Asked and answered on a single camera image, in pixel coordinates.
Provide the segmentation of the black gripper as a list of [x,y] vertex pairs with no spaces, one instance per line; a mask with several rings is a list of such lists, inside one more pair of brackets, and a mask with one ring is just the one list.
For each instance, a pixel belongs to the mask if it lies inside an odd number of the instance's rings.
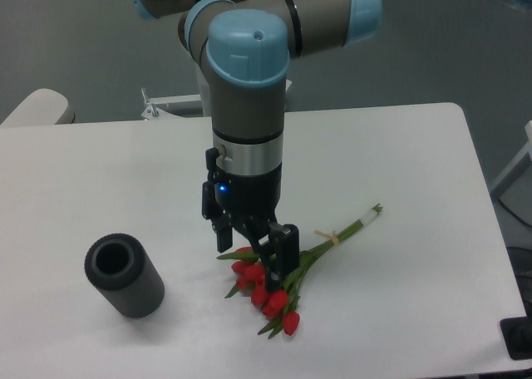
[[211,221],[219,253],[232,247],[233,230],[248,240],[264,266],[266,290],[276,291],[299,267],[298,227],[275,222],[282,166],[263,175],[234,175],[217,168],[219,157],[215,147],[205,152],[208,174],[202,184],[201,214]]

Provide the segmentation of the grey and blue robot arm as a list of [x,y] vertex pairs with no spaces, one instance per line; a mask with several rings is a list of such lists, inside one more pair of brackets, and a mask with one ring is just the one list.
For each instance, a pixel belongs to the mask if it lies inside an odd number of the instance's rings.
[[132,0],[144,18],[179,14],[180,40],[209,87],[213,144],[202,214],[220,252],[243,235],[269,291],[300,264],[298,228],[280,224],[290,62],[371,37],[382,0]]

